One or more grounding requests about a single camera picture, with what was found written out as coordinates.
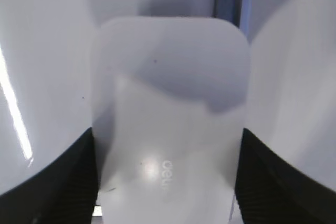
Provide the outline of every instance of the black ribbed rubber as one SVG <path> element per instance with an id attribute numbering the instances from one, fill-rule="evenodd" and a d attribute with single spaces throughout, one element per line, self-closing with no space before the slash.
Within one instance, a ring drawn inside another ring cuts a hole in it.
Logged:
<path id="1" fill-rule="evenodd" d="M 89 224 L 97 200 L 98 179 L 93 138 L 80 155 L 75 167 L 41 224 Z"/>
<path id="2" fill-rule="evenodd" d="M 0 196 L 1 224 L 89 224 L 98 193 L 92 129 L 40 173 Z"/>
<path id="3" fill-rule="evenodd" d="M 244 129 L 235 186 L 244 224 L 336 223 L 336 194 Z"/>

